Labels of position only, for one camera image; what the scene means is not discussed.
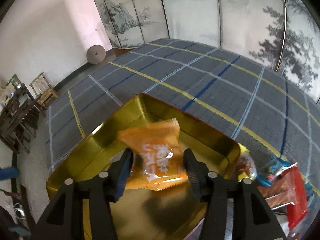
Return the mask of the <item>yellow clear snack packet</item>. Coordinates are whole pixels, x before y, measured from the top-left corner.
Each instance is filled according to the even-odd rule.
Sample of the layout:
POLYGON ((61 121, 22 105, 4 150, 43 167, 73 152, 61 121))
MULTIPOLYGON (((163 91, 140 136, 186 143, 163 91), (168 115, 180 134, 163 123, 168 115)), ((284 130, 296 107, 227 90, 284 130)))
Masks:
POLYGON ((244 145, 239 144, 240 156, 236 163, 237 178, 238 181, 242 181, 244 178, 248 178, 254 181, 257 178, 257 168, 253 158, 250 155, 250 151, 244 145))

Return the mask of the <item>orange snack packet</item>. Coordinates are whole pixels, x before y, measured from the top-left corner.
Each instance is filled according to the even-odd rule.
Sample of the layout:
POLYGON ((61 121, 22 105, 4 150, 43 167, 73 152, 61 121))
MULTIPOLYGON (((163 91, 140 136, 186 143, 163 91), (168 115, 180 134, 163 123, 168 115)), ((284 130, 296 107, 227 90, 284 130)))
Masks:
POLYGON ((117 139, 134 155, 125 189, 162 191, 185 183, 188 175, 179 136, 175 118, 118 132, 117 139))

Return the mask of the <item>dark wooden shelf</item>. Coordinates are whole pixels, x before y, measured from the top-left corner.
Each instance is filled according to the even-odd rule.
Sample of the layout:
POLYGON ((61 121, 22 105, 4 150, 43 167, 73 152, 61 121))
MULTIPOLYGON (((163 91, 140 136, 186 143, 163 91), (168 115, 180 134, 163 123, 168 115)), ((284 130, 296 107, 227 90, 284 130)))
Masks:
POLYGON ((40 112, 36 99, 22 84, 1 112, 1 141, 15 154, 30 153, 30 142, 36 137, 40 112))

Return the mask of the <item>small wooden stool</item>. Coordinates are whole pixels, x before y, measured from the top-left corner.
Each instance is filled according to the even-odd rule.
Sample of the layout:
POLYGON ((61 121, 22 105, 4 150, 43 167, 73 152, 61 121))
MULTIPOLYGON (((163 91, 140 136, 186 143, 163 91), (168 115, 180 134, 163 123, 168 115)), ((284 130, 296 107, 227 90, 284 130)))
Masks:
POLYGON ((37 102, 44 108, 48 108, 49 105, 58 98, 58 94, 52 85, 49 83, 44 72, 41 72, 31 83, 29 87, 37 97, 37 102))

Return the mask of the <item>red snack packet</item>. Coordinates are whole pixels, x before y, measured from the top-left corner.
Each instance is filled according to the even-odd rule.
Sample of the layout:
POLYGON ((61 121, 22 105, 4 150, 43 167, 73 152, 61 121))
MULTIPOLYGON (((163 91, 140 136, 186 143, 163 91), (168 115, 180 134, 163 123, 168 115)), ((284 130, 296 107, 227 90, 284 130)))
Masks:
POLYGON ((272 186, 259 186, 258 190, 272 210, 286 208, 290 231, 308 214, 304 181, 296 164, 285 170, 272 186))

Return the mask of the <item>painted folding screen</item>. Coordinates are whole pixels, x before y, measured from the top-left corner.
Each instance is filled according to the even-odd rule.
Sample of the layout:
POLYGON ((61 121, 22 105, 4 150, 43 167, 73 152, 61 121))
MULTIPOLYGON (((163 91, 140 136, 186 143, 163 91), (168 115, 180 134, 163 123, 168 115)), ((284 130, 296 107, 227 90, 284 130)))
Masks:
POLYGON ((195 41, 275 70, 319 99, 319 17, 303 0, 94 0, 112 46, 195 41))

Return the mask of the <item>grey plaid tablecloth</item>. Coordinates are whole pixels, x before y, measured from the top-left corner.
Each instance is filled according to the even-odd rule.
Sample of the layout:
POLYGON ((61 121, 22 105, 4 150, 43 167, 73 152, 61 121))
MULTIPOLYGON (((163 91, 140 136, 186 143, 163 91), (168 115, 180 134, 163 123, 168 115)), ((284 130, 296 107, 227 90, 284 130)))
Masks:
POLYGON ((249 148, 257 165, 281 154, 312 185, 304 236, 319 212, 319 107, 272 70, 208 45, 162 38, 59 86, 46 141, 54 172, 81 139, 134 95, 186 110, 249 148))

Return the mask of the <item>gold toffee tin box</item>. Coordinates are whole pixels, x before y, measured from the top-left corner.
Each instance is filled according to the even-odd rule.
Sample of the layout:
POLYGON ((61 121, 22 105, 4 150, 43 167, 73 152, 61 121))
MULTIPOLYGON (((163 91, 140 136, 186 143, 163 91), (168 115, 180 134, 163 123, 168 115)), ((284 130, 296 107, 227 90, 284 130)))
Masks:
MULTIPOLYGON (((172 118, 180 124, 181 148, 190 148, 210 171, 231 177, 240 155, 234 140, 170 104, 138 94, 82 140, 49 176, 49 198, 68 178, 87 180, 108 169, 110 159, 125 148, 116 139, 119 131, 172 118)), ((126 190, 111 204, 111 212, 119 239, 184 239, 202 222, 206 205, 184 183, 163 191, 126 190)))

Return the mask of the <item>blue wrapped candy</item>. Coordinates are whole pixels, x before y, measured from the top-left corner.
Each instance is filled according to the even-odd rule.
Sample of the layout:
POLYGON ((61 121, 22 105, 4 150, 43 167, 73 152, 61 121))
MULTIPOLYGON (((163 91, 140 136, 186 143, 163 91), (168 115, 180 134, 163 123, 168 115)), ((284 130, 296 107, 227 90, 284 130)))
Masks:
POLYGON ((266 187, 271 187, 276 178, 290 168, 291 163, 281 157, 272 157, 264 166, 258 168, 257 181, 266 187))

